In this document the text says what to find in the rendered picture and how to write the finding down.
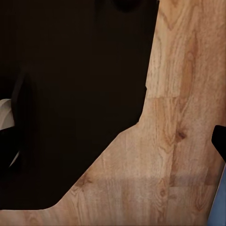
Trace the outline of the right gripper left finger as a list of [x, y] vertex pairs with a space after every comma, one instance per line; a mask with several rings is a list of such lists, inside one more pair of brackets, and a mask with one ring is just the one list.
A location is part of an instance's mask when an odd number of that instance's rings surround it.
[[17, 157], [24, 144], [20, 125], [0, 130], [0, 179]]

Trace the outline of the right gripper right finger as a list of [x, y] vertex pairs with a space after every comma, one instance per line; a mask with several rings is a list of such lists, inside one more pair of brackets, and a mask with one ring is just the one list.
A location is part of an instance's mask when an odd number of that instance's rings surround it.
[[226, 127], [220, 125], [215, 126], [212, 143], [226, 162]]

